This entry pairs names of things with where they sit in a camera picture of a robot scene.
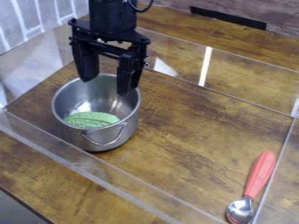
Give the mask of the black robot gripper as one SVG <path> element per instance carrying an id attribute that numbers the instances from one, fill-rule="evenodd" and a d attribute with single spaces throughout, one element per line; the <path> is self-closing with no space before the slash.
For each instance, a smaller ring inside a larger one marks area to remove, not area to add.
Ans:
<path id="1" fill-rule="evenodd" d="M 98 75 L 98 54 L 118 57 L 116 69 L 116 93 L 125 95 L 137 88 L 145 56 L 150 43 L 148 37 L 136 31 L 136 14 L 149 10 L 140 9 L 137 0 L 88 0 L 88 20 L 72 18 L 69 45 L 73 60 L 82 82 Z M 138 57 L 125 51 L 133 51 Z"/>

